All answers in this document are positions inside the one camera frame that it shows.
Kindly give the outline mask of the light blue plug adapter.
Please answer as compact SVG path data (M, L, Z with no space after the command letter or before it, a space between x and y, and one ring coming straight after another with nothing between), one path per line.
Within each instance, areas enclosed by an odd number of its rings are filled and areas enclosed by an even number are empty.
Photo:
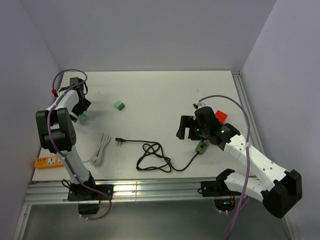
M82 113L77 117L77 121L79 124L87 125L89 123L89 117L85 113Z

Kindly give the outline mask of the red cube plug adapter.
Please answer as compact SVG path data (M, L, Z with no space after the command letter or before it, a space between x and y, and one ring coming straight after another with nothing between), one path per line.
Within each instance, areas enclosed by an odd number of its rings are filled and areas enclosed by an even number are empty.
M222 125L225 123L228 115L220 110L217 110L215 113L215 117L218 119L219 123Z

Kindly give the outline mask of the pink plug adapter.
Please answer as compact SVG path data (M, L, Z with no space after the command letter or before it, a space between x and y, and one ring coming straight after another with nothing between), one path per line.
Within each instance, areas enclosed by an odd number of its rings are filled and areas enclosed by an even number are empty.
M210 141L209 141L209 140L204 140L204 141L203 141L203 144L206 145L206 146L208 146L208 145L210 144Z

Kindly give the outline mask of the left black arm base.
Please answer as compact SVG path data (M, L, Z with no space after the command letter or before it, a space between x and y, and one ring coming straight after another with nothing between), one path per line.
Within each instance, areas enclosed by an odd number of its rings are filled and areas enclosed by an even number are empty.
M98 184L94 187L107 195L104 196L95 191L89 190L80 184L71 184L67 197L68 202L78 202L78 213L81 215L95 215L100 209L101 201L111 200L114 186L112 184Z

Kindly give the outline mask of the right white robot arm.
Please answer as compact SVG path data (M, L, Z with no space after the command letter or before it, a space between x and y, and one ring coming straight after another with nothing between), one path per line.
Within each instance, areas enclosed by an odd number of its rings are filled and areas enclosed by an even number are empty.
M288 171L267 158L229 123L221 124L209 106L198 108L194 116L183 115L176 137L192 141L208 140L223 152L230 154L257 179L246 179L233 169L221 172L215 180L215 188L222 195L244 192L245 195L262 202L276 218L283 218L303 197L302 176L295 169Z

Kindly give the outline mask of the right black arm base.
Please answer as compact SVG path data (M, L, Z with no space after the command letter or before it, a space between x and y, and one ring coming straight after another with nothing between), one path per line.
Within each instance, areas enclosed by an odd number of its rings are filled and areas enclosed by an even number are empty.
M204 198L212 197L218 212L224 213L232 212L236 209L236 197L241 195L240 192L230 191L217 180L201 181L197 192Z

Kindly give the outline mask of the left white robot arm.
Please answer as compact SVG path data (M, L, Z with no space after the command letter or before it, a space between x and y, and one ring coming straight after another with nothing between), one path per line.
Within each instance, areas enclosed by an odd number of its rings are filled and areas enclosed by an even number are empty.
M76 130L73 123L91 105L84 91L87 85L83 80L72 77L69 86L54 91L56 100L45 110L35 114L41 147L58 156L69 176L70 183L65 187L75 197L91 200L96 197L98 188L91 172L82 163L76 149Z

